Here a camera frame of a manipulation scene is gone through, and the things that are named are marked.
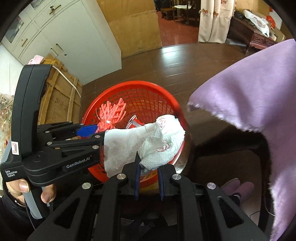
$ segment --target drawer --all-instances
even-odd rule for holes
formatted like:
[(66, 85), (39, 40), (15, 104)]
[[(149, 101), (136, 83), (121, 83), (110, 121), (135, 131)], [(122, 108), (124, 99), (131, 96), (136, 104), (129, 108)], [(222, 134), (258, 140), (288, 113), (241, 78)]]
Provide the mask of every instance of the drawer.
[(33, 0), (26, 8), (25, 12), (30, 19), (34, 20), (38, 13), (40, 13), (53, 0)]
[(253, 38), (252, 38), (252, 42), (258, 43), (258, 44), (264, 44), (265, 41), (265, 37), (261, 36), (259, 34), (254, 34)]
[(62, 9), (64, 9), (73, 0), (56, 0), (49, 5), (47, 5), (38, 16), (35, 18), (36, 24), (42, 28), (42, 26), (50, 20), (52, 17), (56, 16)]
[(32, 23), (29, 24), (29, 26), (20, 37), (20, 40), (16, 44), (15, 49), (13, 50), (13, 55), (19, 57), (37, 32), (38, 29)]
[(31, 19), (25, 12), (21, 12), (16, 17), (2, 39), (3, 45), (9, 50), (9, 52), (13, 52), (17, 42), (19, 41), (20, 37), (25, 32), (30, 23)]
[(275, 44), (276, 44), (275, 41), (270, 40), (270, 39), (265, 39), (264, 45), (265, 45), (266, 47), (270, 47), (270, 46), (275, 45)]

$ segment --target white cabinet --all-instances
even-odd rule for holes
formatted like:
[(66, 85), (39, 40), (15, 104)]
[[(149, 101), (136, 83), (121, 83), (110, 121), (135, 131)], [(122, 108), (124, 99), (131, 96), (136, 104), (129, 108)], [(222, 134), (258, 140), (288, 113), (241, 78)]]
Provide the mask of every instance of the white cabinet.
[(3, 45), (8, 49), (9, 52), (14, 50), (16, 43), (20, 39), (25, 29), (29, 26), (30, 22), (31, 19), (24, 11), (21, 12), (13, 21), (4, 38), (2, 39)]
[(42, 33), (56, 46), (57, 58), (82, 84), (117, 70), (81, 1), (58, 15)]
[(120, 48), (96, 0), (34, 3), (39, 5), (30, 4), (22, 12), (29, 23), (9, 49), (21, 63), (50, 53), (83, 85), (121, 69)]
[(50, 42), (44, 37), (44, 35), (39, 33), (32, 43), (27, 47), (27, 49), (23, 52), (20, 57), (20, 61), (23, 64), (27, 64), (32, 57), (35, 55), (46, 56), (49, 53), (52, 54), (51, 49), (52, 45)]
[(26, 8), (25, 12), (28, 14), (31, 20), (33, 20), (37, 14), (44, 9), (53, 0), (33, 0)]

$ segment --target curtain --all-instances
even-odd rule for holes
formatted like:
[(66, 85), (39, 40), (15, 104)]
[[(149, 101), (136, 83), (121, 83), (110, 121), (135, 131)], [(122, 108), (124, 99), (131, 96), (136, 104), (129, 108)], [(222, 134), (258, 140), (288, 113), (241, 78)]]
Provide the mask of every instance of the curtain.
[(224, 44), (234, 7), (235, 0), (201, 0), (198, 41)]

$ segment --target metal screw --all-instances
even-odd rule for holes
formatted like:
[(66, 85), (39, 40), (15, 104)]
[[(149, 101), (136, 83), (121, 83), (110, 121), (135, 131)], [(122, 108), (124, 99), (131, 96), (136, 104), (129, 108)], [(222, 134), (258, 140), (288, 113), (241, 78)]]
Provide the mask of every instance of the metal screw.
[(126, 178), (126, 175), (124, 174), (124, 173), (119, 173), (118, 175), (117, 175), (117, 179), (119, 179), (119, 180), (123, 180), (123, 179), (125, 179)]
[(207, 187), (208, 187), (208, 189), (213, 190), (213, 189), (216, 188), (216, 184), (215, 184), (215, 183), (208, 183), (208, 184), (207, 184)]
[(82, 184), (82, 188), (83, 189), (89, 189), (91, 187), (91, 184), (90, 183), (84, 183)]
[(182, 177), (182, 176), (181, 176), (180, 174), (174, 174), (174, 175), (172, 176), (172, 178), (175, 179), (175, 180), (180, 180), (181, 177)]

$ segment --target wooden crate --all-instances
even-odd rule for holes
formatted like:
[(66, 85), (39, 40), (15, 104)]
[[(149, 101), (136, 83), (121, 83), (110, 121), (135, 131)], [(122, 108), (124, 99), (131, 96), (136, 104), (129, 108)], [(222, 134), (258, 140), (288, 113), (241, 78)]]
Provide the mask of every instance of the wooden crate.
[[(43, 64), (56, 66), (63, 75), (76, 86), (81, 95), (82, 85), (76, 77), (67, 72), (63, 63), (52, 55), (47, 55)], [(48, 124), (64, 121), (79, 122), (81, 97), (74, 87), (52, 67), (46, 81), (46, 93), (41, 100), (38, 124)]]

